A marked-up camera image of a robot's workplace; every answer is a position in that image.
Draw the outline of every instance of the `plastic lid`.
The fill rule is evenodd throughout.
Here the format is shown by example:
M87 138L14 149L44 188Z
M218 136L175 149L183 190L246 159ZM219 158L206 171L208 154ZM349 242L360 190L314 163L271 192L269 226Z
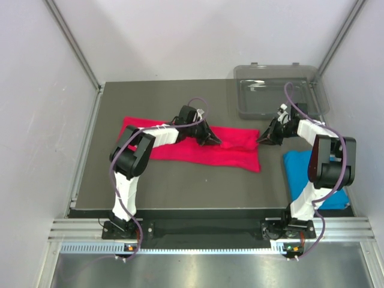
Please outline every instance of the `plastic lid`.
M321 77L312 66L241 65L234 69L238 91L238 112L244 119L266 119L277 115L281 104L287 103L284 85L292 82L292 100L308 105L309 116L329 111Z

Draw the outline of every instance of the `red towel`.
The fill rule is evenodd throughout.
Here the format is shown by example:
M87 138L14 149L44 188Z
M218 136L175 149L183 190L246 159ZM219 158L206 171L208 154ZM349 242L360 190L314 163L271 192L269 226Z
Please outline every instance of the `red towel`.
M164 122L125 117L120 135L128 125L151 127L161 124ZM222 141L221 145L199 146L196 139L186 138L177 144L154 148L151 159L186 161L213 166L233 166L260 172L256 143L256 139L259 137L258 130L215 126L211 126L211 129Z

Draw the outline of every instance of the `white wall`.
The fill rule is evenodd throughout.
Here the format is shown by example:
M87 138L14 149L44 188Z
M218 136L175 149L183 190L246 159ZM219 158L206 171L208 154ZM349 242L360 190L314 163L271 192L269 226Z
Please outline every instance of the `white wall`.
M100 82L319 66L355 0L55 0Z
M369 217L384 254L384 2L369 0L325 73L326 117L358 143L352 203Z
M0 4L0 287L32 287L95 90L43 1Z

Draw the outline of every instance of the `blue towel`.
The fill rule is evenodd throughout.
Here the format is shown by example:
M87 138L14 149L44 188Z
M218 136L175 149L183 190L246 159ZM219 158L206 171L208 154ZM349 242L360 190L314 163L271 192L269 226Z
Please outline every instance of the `blue towel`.
M296 200L308 183L308 164L311 151L290 151L283 156L292 201ZM349 199L344 189L325 200L319 209L345 209Z

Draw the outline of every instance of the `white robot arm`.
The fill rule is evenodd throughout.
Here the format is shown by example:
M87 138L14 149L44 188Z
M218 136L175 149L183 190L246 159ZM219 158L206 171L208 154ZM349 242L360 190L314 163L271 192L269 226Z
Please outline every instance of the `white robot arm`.
M297 106L304 111L307 109L305 104L297 104ZM285 104L280 106L278 117L272 120L268 129L257 141L260 144L281 145L284 138L299 136L313 148L308 165L307 185L300 196L283 212L280 222L267 223L265 226L267 233L278 235L278 238L308 231L313 225L315 210L323 204L323 201L316 200L327 196L335 187L341 175L343 160L341 142L337 135L323 128L321 126L323 123L302 119L295 109L291 109L288 114L286 109ZM351 137L343 139L347 148L346 171L337 190L352 184L355 178L356 140Z
M221 144L221 140L213 133L208 123L205 120L201 121L203 113L204 111L201 109L196 110L190 106L183 106L179 115L171 123L142 131L131 142L135 148L128 147L122 152L113 168L116 187L120 193L120 197L115 196L115 205L109 217L113 225L122 231L130 230L128 222L131 217L124 211L120 200L131 215L136 214L137 183L140 175L146 169L153 148L175 144L187 137L195 138L200 146ZM186 124L193 123L196 125L185 127ZM141 129L134 126L128 126L125 129L110 155L111 161L129 138Z
M153 148L176 143L179 136L179 131L175 128L166 128L167 126L169 125L158 125L157 129L144 132L155 137ZM116 187L120 192L121 200L128 211L132 213L132 215L136 214L136 191L139 178L140 175L131 179L127 179L125 174L115 171ZM130 221L131 218L123 210L118 197L115 197L115 205L112 209L113 214L119 219L125 220L126 222Z
M309 120L300 120L297 130L298 136L304 138L311 146L314 145L317 135L337 138L335 133L320 127L319 124L321 124L319 121L313 123ZM290 204L291 217L302 221L312 220L314 210L321 207L324 202L317 202L316 206L313 206L312 201L323 198L331 190L331 188L316 189L314 184L308 181L300 196Z

